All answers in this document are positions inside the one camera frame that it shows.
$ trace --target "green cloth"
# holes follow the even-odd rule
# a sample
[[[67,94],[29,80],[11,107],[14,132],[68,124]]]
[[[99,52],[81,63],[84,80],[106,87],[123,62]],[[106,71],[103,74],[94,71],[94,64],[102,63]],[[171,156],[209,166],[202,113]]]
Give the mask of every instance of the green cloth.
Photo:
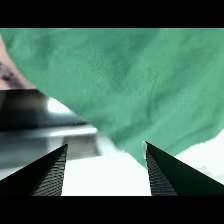
[[[143,140],[176,155],[224,127],[224,29],[0,32],[28,80],[143,165]]]

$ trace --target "green fabric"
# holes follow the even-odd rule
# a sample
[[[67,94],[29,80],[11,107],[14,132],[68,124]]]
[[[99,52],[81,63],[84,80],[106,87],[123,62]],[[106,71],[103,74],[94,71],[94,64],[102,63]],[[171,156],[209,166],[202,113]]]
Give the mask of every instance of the green fabric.
[[[19,70],[141,164],[224,127],[223,29],[1,29]]]

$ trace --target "black object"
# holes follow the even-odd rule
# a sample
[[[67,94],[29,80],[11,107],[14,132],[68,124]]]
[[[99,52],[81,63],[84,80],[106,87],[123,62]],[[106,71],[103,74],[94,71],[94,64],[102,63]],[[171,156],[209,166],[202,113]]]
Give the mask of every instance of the black object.
[[[68,145],[0,181],[0,196],[60,196]]]
[[[146,142],[152,196],[224,195],[224,186]]]

